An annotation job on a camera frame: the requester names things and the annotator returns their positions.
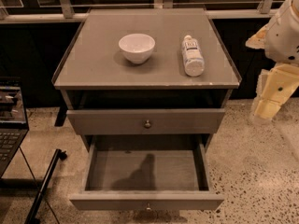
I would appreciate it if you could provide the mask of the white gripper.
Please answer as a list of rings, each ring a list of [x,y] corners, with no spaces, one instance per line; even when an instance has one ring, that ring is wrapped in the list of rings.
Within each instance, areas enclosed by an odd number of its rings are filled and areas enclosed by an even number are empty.
[[[271,120],[296,91],[298,85],[299,66],[277,63],[267,75],[261,97],[253,100],[253,116]]]

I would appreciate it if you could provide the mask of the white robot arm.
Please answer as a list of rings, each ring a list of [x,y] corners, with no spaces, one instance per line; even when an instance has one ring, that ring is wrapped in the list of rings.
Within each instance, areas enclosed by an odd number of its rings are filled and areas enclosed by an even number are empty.
[[[285,0],[245,45],[276,63],[261,71],[252,104],[254,118],[271,120],[299,87],[299,0]]]

